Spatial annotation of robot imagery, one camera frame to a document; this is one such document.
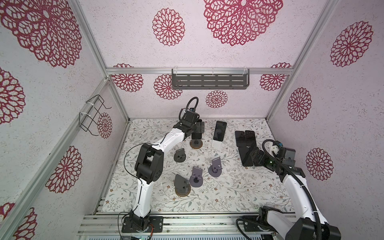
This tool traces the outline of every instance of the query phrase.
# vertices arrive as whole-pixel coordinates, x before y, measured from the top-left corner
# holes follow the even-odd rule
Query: table surface
[[[190,137],[177,144],[164,155],[164,170],[155,182],[151,199],[152,212],[257,212],[264,205],[276,207],[284,212],[293,212],[287,190],[276,173],[264,167],[243,167],[235,131],[253,130],[257,146],[265,139],[273,139],[264,119],[207,119],[202,136],[203,147],[190,147]],[[221,150],[211,147],[216,121],[227,122]],[[103,212],[123,212],[132,209],[137,192],[137,179],[124,169],[126,152],[142,142],[156,142],[169,132],[177,119],[134,119],[131,121],[121,156],[118,160],[109,191],[105,196]],[[174,161],[175,151],[184,148],[187,159],[182,163]],[[140,146],[130,151],[125,159],[128,171],[136,175],[134,165]],[[220,157],[222,174],[218,178],[209,175],[212,159]],[[179,197],[174,190],[176,174],[189,179],[192,167],[203,169],[203,185],[192,187],[186,197]]]

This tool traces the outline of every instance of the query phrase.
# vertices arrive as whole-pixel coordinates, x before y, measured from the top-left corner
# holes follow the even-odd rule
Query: large red flower
[[[18,118],[24,106],[25,95],[19,81],[0,68],[0,124]]]
[[[311,95],[305,88],[293,91],[288,101],[289,116],[295,121],[303,120],[311,109]]]
[[[372,26],[360,21],[348,26],[337,36],[331,48],[331,61],[338,67],[356,62],[372,41]]]
[[[37,214],[35,213],[35,208],[31,207],[29,209],[29,214],[24,217],[21,225],[17,228],[15,234],[13,235],[14,240],[30,240],[35,235],[35,230],[37,227],[36,221]]]
[[[153,84],[157,95],[164,99],[178,98],[183,90],[175,90],[172,88],[172,76],[169,74],[163,74],[155,79]]]
[[[222,43],[253,41],[276,19],[283,0],[204,0],[208,29]]]
[[[0,0],[0,16],[38,60],[66,68],[80,57],[79,25],[66,0]]]
[[[79,179],[83,167],[82,161],[78,149],[70,146],[45,186],[50,192],[68,191]]]
[[[333,162],[326,151],[320,148],[312,149],[305,160],[310,174],[318,180],[326,180],[333,173]]]
[[[184,37],[184,22],[178,12],[163,8],[158,11],[152,21],[152,29],[156,38],[166,46],[178,44]]]
[[[97,130],[102,138],[108,138],[112,132],[112,120],[108,113],[102,113],[97,121]]]
[[[115,68],[133,68],[129,64],[119,63]],[[143,87],[143,78],[141,74],[114,74],[111,75],[113,82],[119,88],[127,92],[136,92]]]
[[[290,68],[289,63],[278,63],[272,65],[272,68]],[[260,78],[260,86],[268,91],[279,89],[287,75],[284,74],[263,74]]]
[[[219,108],[224,106],[228,100],[228,95],[221,90],[214,90],[208,93],[205,103],[211,108]]]
[[[5,217],[8,215],[9,211],[13,208],[15,203],[7,202],[6,204],[0,206],[0,223],[4,221]]]

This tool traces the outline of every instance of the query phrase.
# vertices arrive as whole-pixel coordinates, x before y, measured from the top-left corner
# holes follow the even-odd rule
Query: phone screen
[[[225,129],[227,128],[226,122],[217,121],[214,133],[214,140],[222,142],[224,140]]]
[[[245,131],[245,139],[247,140],[247,146],[256,146],[256,136],[254,131]]]
[[[237,147],[246,147],[247,142],[245,141],[244,131],[235,131],[235,139]]]

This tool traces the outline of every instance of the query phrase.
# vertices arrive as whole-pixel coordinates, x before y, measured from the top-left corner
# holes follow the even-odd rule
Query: round base
[[[186,196],[188,196],[188,194],[189,194],[190,192],[191,192],[191,185],[190,185],[190,184],[187,185],[187,192],[186,192],[185,194],[181,194],[181,193],[179,193],[179,192],[177,191],[177,188],[175,188],[175,193],[176,193],[176,195],[179,196],[179,197],[186,197]]]
[[[198,182],[195,182],[195,177],[191,176],[189,178],[189,184],[192,186],[192,187],[201,187],[203,185],[203,180],[201,181],[198,181]]]
[[[214,172],[213,171],[213,168],[212,168],[212,165],[208,168],[208,173],[209,175],[211,175],[212,177],[219,177],[222,173],[222,170],[221,169],[218,169],[217,172]]]
[[[201,139],[192,139],[189,142],[189,145],[193,149],[199,149],[199,148],[201,148],[203,146],[203,141],[201,141]]]

